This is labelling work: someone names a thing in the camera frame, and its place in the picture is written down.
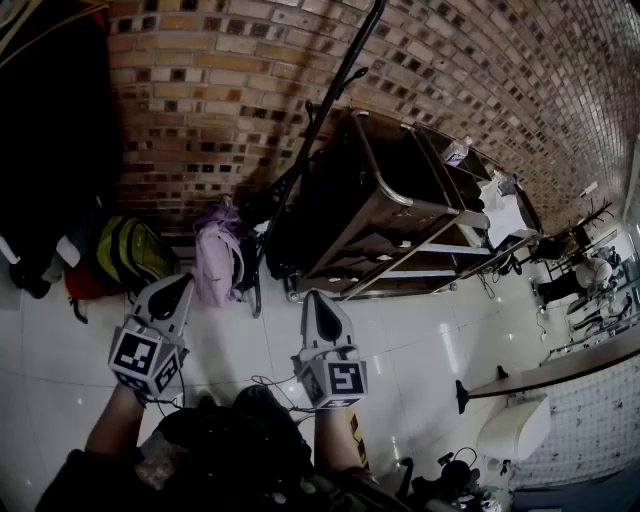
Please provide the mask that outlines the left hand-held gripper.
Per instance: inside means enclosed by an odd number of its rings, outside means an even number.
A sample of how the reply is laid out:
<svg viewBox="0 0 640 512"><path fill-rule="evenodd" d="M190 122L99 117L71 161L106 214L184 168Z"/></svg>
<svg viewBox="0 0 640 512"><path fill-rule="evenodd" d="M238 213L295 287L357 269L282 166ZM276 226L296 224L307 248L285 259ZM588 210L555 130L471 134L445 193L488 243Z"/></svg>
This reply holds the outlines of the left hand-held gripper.
<svg viewBox="0 0 640 512"><path fill-rule="evenodd" d="M174 334L184 329L193 291L190 273L155 281L138 294L134 315L128 314L115 329L109 368L120 384L146 400L176 400L183 393L182 369L189 350ZM148 320L162 322L167 332Z"/></svg>

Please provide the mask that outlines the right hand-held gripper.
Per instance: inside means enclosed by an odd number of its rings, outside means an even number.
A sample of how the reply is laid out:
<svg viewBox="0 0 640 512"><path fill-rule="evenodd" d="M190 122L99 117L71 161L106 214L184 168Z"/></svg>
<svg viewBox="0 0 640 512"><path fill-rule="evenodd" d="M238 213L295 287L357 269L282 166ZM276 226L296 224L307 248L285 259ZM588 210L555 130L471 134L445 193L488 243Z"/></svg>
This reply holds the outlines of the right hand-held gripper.
<svg viewBox="0 0 640 512"><path fill-rule="evenodd" d="M301 335L304 346L317 346L319 335L334 344L352 344L353 324L332 298L311 290L303 301ZM368 395L366 362L356 345L303 348L292 361L294 375L314 410L346 409Z"/></svg>

